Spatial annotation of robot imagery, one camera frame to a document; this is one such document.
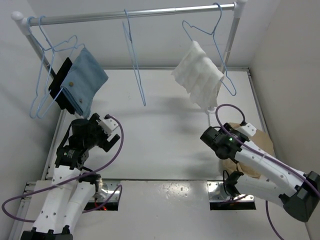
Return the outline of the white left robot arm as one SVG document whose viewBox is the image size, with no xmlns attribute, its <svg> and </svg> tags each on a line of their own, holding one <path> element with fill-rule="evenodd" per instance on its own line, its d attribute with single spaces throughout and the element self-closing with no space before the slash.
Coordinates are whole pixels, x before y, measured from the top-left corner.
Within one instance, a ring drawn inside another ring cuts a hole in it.
<svg viewBox="0 0 320 240">
<path fill-rule="evenodd" d="M 95 113 L 90 119 L 73 120 L 56 150 L 51 185 L 44 204 L 31 230 L 21 234 L 22 240 L 72 240 L 76 224 L 89 200 L 102 189 L 100 170 L 85 170 L 89 151 L 95 147 L 109 152 L 116 143 L 123 144 L 120 122 Z"/>
</svg>

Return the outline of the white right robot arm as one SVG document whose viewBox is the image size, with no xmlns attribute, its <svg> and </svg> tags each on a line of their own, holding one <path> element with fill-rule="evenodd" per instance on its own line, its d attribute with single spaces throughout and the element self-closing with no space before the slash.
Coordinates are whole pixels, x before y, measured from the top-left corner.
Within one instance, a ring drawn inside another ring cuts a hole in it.
<svg viewBox="0 0 320 240">
<path fill-rule="evenodd" d="M 267 178 L 233 171 L 223 181 L 225 192 L 232 197 L 253 195 L 282 207 L 300 222 L 308 222 L 320 202 L 320 175 L 296 170 L 263 151 L 248 137 L 255 131 L 252 126 L 234 129 L 225 123 L 219 130 L 208 127 L 200 137 L 219 159 L 246 164 Z"/>
</svg>

